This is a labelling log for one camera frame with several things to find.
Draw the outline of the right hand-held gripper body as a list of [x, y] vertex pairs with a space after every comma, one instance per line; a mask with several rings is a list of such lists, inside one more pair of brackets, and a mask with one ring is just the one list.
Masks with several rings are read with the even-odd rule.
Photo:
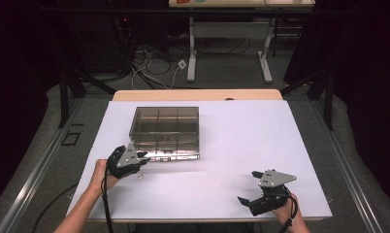
[[263, 177], [258, 179], [258, 186], [262, 190], [262, 196], [251, 201], [252, 205], [249, 206], [254, 216], [282, 207], [291, 198], [290, 191], [285, 185], [297, 180], [296, 176], [276, 170], [266, 170], [262, 173]]

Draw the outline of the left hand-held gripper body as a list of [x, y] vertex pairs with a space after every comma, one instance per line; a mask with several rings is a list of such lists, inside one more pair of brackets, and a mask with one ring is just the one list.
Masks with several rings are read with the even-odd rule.
[[141, 165], [134, 145], [130, 143], [117, 147], [107, 160], [107, 168], [109, 173], [118, 179], [137, 173]]

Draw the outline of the smoky transparent drawer box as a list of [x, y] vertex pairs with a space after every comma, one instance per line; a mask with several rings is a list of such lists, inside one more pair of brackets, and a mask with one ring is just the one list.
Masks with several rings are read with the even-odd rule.
[[138, 107], [129, 132], [136, 151], [199, 154], [198, 107]]

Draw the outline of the person's right hand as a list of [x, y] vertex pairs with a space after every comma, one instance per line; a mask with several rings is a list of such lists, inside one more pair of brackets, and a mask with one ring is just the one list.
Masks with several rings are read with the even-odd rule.
[[303, 220], [301, 211], [295, 204], [296, 201], [298, 201], [297, 196], [291, 193], [291, 198], [288, 199], [282, 207], [273, 210], [273, 213], [281, 224], [284, 224], [289, 218], [291, 218], [294, 212], [296, 212], [296, 214], [293, 217], [293, 220]]

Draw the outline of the person's left hand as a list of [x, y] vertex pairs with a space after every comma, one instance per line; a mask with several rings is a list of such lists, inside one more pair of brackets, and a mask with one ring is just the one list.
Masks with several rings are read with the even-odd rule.
[[108, 175], [106, 172], [107, 160], [98, 159], [95, 163], [95, 169], [90, 181], [90, 187], [95, 191], [101, 190], [101, 182], [103, 179], [107, 179], [107, 189], [111, 189], [117, 182], [118, 178]]

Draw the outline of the white table sheet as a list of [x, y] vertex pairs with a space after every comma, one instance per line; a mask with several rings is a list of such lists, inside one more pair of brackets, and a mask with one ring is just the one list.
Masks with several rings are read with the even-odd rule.
[[331, 216], [288, 103], [284, 100], [198, 101], [200, 158], [153, 162], [117, 183], [109, 203], [89, 218], [115, 222], [253, 221], [237, 196], [254, 200], [261, 189], [252, 171], [294, 175], [288, 188], [303, 216]]

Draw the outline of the person's dark clothing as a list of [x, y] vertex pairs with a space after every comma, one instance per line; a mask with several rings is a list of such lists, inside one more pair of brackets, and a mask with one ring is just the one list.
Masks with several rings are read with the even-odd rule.
[[137, 224], [132, 233], [254, 233], [248, 223]]

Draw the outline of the wooden table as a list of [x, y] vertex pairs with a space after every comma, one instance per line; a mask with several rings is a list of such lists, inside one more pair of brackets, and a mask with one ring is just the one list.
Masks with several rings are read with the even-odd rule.
[[102, 124], [84, 166], [78, 192], [83, 192], [97, 159], [129, 141], [133, 114], [139, 106], [196, 106], [198, 101], [283, 100], [275, 90], [265, 89], [192, 89], [119, 91], [108, 105]]

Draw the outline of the black metal stand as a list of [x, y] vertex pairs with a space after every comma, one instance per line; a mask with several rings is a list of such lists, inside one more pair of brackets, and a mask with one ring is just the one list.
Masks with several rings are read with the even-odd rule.
[[60, 93], [60, 123], [59, 127], [63, 127], [68, 121], [70, 116], [70, 107], [69, 107], [69, 94], [68, 91], [71, 91], [76, 98], [84, 98], [86, 95], [86, 89], [83, 86], [82, 82], [87, 81], [92, 83], [96, 87], [104, 90], [109, 94], [115, 94], [115, 89], [107, 86], [106, 84], [96, 80], [85, 72], [75, 69], [67, 70], [62, 69], [59, 72], [59, 93]]
[[332, 106], [333, 106], [333, 95], [334, 95], [334, 74], [318, 70], [303, 78], [296, 83], [289, 84], [287, 87], [280, 91], [282, 96], [289, 92], [303, 86], [305, 83], [312, 81], [312, 84], [307, 92], [308, 100], [318, 100], [321, 96], [324, 96], [324, 108], [323, 108], [323, 119], [328, 128], [333, 131], [332, 123]]

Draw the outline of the black equipment cabinet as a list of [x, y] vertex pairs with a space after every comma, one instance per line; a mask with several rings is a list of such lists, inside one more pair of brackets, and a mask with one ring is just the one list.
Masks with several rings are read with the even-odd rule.
[[89, 73], [130, 72], [132, 32], [120, 17], [74, 16], [66, 20]]

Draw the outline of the white-legged desk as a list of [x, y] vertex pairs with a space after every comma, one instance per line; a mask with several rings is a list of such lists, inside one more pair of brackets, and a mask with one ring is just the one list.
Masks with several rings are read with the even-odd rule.
[[[315, 5], [316, 0], [206, 0], [205, 3], [196, 3], [194, 0], [185, 4], [177, 4], [176, 0], [169, 0], [169, 7], [173, 10], [268, 10], [270, 13], [279, 13], [282, 10], [293, 13], [307, 13]], [[230, 22], [221, 16], [219, 19], [189, 18], [189, 63], [187, 80], [195, 81], [197, 49], [195, 40], [199, 38], [229, 38], [229, 39], [263, 39], [264, 45], [257, 52], [261, 71], [265, 83], [273, 81], [267, 55], [271, 40], [275, 36], [276, 17], [248, 17]]]

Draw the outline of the aluminium floor rail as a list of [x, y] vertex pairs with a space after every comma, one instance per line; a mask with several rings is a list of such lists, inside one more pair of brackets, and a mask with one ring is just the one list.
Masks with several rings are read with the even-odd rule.
[[46, 171], [63, 140], [82, 98], [75, 98], [69, 107], [68, 119], [60, 123], [60, 102], [51, 99], [43, 121], [12, 179], [0, 197], [0, 233], [14, 233], [35, 195]]
[[323, 111], [321, 105], [316, 101], [310, 102], [312, 109], [314, 110], [318, 122], [321, 124], [325, 131], [328, 141], [333, 148], [333, 156], [336, 160], [337, 166], [340, 169], [341, 176], [344, 179], [345, 185], [348, 188], [350, 196], [356, 206], [364, 225], [367, 228], [368, 233], [383, 233], [382, 228], [372, 210], [371, 203], [368, 200], [366, 193], [359, 184], [347, 158], [344, 153], [341, 144], [333, 130], [325, 123], [323, 118]]

